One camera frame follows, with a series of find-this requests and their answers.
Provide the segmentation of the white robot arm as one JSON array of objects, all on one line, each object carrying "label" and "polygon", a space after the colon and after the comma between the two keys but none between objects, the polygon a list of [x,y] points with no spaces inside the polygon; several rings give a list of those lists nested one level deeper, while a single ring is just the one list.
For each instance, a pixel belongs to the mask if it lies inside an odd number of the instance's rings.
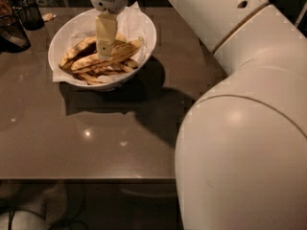
[{"label": "white robot arm", "polygon": [[268,0],[168,0],[227,72],[177,136],[185,230],[307,230],[307,41]]}]

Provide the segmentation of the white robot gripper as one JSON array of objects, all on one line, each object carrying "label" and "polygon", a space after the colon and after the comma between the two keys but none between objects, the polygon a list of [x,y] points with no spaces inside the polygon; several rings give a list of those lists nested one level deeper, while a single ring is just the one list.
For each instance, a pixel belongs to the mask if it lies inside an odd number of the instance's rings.
[{"label": "white robot gripper", "polygon": [[111,57],[118,30],[114,14],[119,14],[127,6],[129,0],[90,0],[90,2],[97,11],[101,12],[95,17],[98,57],[108,60]]}]

